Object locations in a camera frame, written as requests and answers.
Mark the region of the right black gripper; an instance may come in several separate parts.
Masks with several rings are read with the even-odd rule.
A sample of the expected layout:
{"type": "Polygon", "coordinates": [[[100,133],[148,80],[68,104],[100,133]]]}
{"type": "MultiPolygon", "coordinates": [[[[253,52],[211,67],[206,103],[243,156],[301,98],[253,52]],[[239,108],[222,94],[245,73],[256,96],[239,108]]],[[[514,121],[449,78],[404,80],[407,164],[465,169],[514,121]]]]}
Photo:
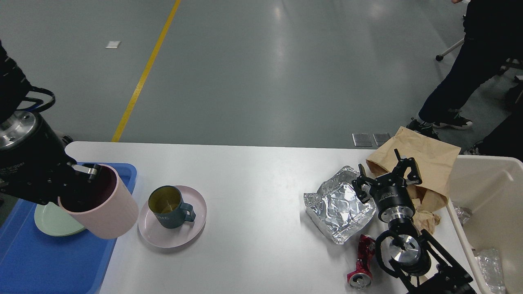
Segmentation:
{"type": "Polygon", "coordinates": [[[398,162],[390,175],[370,178],[366,175],[364,166],[358,164],[359,175],[352,180],[357,199],[361,203],[368,203],[373,198],[377,205],[378,218],[385,223],[398,218],[413,218],[415,208],[407,186],[423,183],[415,158],[402,158],[398,149],[394,149],[394,154],[398,162]],[[369,192],[364,191],[364,185],[369,187],[369,192]]]}

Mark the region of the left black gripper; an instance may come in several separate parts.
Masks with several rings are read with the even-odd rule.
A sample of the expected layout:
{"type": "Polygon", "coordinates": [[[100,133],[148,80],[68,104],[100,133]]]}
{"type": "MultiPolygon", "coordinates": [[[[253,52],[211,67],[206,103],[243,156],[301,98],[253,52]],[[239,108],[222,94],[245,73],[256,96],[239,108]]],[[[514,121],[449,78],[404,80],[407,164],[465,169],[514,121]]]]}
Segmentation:
{"type": "Polygon", "coordinates": [[[64,151],[62,140],[45,119],[15,111],[1,125],[1,195],[46,205],[59,197],[73,197],[78,177],[93,182],[101,175],[96,163],[76,164],[64,151]]]}

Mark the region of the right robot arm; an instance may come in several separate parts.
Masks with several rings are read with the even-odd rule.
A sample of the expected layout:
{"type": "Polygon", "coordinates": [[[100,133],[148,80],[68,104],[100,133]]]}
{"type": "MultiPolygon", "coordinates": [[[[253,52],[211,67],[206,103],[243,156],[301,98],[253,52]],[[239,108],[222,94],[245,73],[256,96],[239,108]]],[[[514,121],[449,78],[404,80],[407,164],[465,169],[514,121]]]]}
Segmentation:
{"type": "Polygon", "coordinates": [[[474,294],[469,272],[426,229],[415,227],[407,187],[422,179],[414,158],[394,152],[398,162],[391,172],[370,178],[359,165],[351,183],[357,199],[373,200],[379,220],[387,224],[375,241],[378,266],[400,279],[409,294],[474,294]]]}

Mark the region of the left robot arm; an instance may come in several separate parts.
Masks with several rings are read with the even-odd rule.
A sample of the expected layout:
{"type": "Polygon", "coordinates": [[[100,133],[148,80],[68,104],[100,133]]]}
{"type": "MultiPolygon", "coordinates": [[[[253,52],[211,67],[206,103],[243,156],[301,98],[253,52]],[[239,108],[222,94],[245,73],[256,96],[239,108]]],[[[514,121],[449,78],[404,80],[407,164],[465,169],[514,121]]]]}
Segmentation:
{"type": "Polygon", "coordinates": [[[52,91],[32,86],[5,48],[0,54],[1,193],[40,205],[88,205],[101,173],[67,155],[72,142],[58,134],[41,112],[54,106],[52,91]]]}

